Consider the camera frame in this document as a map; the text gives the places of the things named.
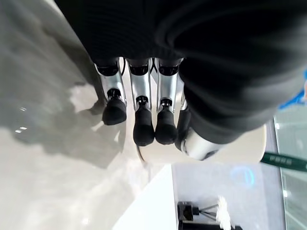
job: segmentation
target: white floor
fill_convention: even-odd
[[[0,5],[0,229],[111,229],[161,168],[139,159],[132,98],[126,123],[103,125],[94,68],[59,12]]]

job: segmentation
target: black fabric sleeve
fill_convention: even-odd
[[[156,41],[186,57],[179,74],[192,128],[229,143],[302,89],[307,1],[192,2],[163,18]]]

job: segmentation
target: black fingertip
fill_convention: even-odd
[[[155,139],[163,145],[173,144],[177,139],[178,131],[174,124],[174,114],[167,108],[158,114]]]
[[[179,119],[177,123],[178,137],[175,141],[175,146],[181,151],[181,142],[185,138],[189,129],[189,123],[191,119],[191,113],[189,109],[180,110]]]
[[[147,146],[154,141],[152,113],[144,106],[135,112],[133,140],[137,146]]]
[[[127,119],[126,105],[118,98],[108,101],[102,115],[102,120],[107,126],[116,125]]]

